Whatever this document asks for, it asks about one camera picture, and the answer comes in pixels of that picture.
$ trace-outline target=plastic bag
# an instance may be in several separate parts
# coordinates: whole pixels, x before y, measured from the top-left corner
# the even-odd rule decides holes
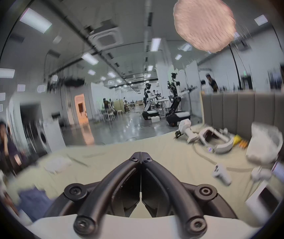
[[[255,163],[268,164],[274,162],[278,158],[282,144],[282,133],[277,127],[253,122],[246,157],[249,161]]]

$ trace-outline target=pink lamp shade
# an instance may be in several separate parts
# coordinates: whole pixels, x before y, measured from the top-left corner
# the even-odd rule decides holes
[[[234,39],[234,15],[222,0],[178,0],[173,16],[177,33],[199,50],[217,52]]]

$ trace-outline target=vr headset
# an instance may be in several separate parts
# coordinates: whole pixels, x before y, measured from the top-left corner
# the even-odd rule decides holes
[[[212,148],[213,152],[216,154],[224,154],[229,152],[232,147],[233,147],[233,143],[234,143],[234,138],[231,137],[228,134],[228,130],[227,128],[225,128],[223,130],[223,133],[220,133],[218,130],[214,129],[213,127],[207,127],[202,129],[199,132],[199,138],[200,141],[202,142],[202,144],[208,148]],[[207,142],[207,139],[210,138],[211,136],[216,135],[219,139],[221,139],[222,141],[224,141],[225,143],[222,144],[217,144],[217,145],[211,145]]]

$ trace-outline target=yellow object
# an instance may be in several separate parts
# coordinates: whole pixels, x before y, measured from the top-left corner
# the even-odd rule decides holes
[[[239,144],[239,147],[242,149],[247,148],[247,146],[248,146],[248,141],[245,141],[245,140],[242,140]]]
[[[234,143],[233,146],[235,146],[236,144],[238,144],[240,141],[242,140],[242,138],[239,135],[235,135],[234,136]]]

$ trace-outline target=glossy concrete floor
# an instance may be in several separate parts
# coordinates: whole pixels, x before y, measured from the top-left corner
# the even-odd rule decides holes
[[[201,118],[191,116],[192,125],[202,122]],[[68,145],[105,145],[145,139],[176,131],[178,127],[170,127],[165,118],[152,123],[144,120],[139,111],[126,113],[116,120],[103,122],[90,121],[83,126],[72,126],[62,130],[65,144]]]

